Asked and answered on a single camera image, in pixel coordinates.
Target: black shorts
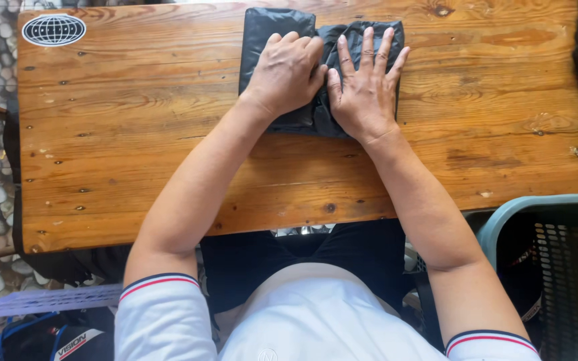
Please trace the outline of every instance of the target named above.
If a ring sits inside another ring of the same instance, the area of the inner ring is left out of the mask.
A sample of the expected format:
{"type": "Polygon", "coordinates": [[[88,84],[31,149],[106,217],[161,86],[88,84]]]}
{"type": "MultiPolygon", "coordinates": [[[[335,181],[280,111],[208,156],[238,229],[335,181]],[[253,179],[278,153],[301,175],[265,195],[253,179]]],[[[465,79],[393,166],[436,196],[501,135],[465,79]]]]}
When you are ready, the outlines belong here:
{"type": "Polygon", "coordinates": [[[403,280],[405,233],[398,219],[337,224],[329,234],[210,236],[200,247],[212,315],[242,305],[269,276],[303,262],[348,270],[397,312],[411,289],[403,280]]]}

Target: red and navy stripe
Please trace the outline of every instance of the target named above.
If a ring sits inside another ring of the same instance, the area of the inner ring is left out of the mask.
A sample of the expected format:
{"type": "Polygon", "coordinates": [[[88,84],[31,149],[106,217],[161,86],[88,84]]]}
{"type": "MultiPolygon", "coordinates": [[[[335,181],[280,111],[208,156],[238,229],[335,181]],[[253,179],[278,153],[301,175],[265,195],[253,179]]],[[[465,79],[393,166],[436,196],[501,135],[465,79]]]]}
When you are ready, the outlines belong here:
{"type": "Polygon", "coordinates": [[[460,344],[469,341],[504,341],[504,342],[511,342],[513,344],[518,344],[533,350],[537,355],[539,354],[536,351],[532,342],[524,339],[519,335],[515,335],[514,333],[503,332],[503,331],[494,331],[494,330],[475,330],[475,331],[468,331],[459,333],[458,335],[452,337],[452,339],[448,342],[447,348],[445,349],[445,356],[450,357],[450,353],[452,349],[460,344]]]}
{"type": "Polygon", "coordinates": [[[164,283],[164,282],[188,282],[193,283],[195,286],[199,287],[197,280],[190,275],[183,274],[183,273],[160,273],[156,275],[151,275],[149,277],[142,278],[139,281],[135,281],[130,285],[126,286],[122,291],[122,295],[119,297],[119,301],[121,302],[126,296],[130,295],[131,293],[144,288],[148,287],[152,284],[164,283]]]}

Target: wooden table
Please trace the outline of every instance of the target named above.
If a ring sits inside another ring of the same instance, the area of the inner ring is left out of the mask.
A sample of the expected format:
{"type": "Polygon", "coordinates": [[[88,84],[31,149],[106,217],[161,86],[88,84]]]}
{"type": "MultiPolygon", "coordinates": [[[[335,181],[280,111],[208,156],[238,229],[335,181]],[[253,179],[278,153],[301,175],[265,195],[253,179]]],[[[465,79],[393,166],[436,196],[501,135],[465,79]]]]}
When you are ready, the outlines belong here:
{"type": "MultiPolygon", "coordinates": [[[[24,247],[132,242],[174,169],[237,98],[245,9],[317,26],[402,19],[398,122],[460,209],[578,193],[577,0],[273,1],[55,10],[61,47],[19,38],[24,247]]],[[[25,12],[19,27],[39,12],[25,12]]],[[[352,139],[264,135],[209,234],[395,217],[352,139]]]]}

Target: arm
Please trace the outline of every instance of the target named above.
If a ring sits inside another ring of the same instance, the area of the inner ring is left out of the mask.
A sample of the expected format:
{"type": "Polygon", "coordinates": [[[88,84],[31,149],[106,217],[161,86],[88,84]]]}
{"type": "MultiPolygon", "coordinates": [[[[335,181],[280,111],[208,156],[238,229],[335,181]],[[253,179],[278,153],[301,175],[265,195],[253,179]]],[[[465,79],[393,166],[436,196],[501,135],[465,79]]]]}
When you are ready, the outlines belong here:
{"type": "Polygon", "coordinates": [[[318,37],[269,38],[249,86],[220,123],[189,153],[149,210],[131,249],[124,285],[154,274],[197,277],[195,246],[213,223],[229,182],[278,116],[313,99],[327,67],[318,37]]]}
{"type": "Polygon", "coordinates": [[[456,204],[414,154],[394,120],[396,84],[409,48],[385,74],[393,30],[386,31],[374,64],[373,29],[365,32],[359,70],[338,43],[341,79],[329,70],[331,111],[376,165],[408,238],[425,260],[443,341],[461,332],[527,333],[492,266],[456,204]]]}

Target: striped sleeve cuff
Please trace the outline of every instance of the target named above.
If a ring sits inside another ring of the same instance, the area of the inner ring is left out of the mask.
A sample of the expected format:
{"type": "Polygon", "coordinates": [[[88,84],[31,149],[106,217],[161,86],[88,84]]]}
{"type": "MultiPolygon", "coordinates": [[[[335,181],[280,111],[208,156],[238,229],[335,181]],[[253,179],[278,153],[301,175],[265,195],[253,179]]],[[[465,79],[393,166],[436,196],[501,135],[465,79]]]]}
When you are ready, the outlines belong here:
{"type": "Polygon", "coordinates": [[[162,273],[151,275],[145,278],[142,278],[139,281],[135,281],[130,285],[126,286],[122,291],[122,295],[119,297],[119,301],[121,302],[126,296],[130,295],[131,293],[142,289],[144,287],[148,287],[152,284],[164,283],[164,282],[188,282],[193,283],[195,286],[199,287],[197,280],[190,275],[183,274],[183,273],[162,273]]]}
{"type": "Polygon", "coordinates": [[[475,349],[492,350],[491,346],[493,346],[493,343],[503,348],[510,348],[511,346],[520,347],[521,350],[531,351],[531,353],[539,359],[539,353],[536,348],[534,348],[534,345],[532,345],[532,342],[514,333],[493,330],[476,330],[459,333],[448,342],[445,355],[450,360],[456,360],[461,358],[457,357],[458,353],[464,354],[468,349],[470,351],[474,351],[475,349]]]}

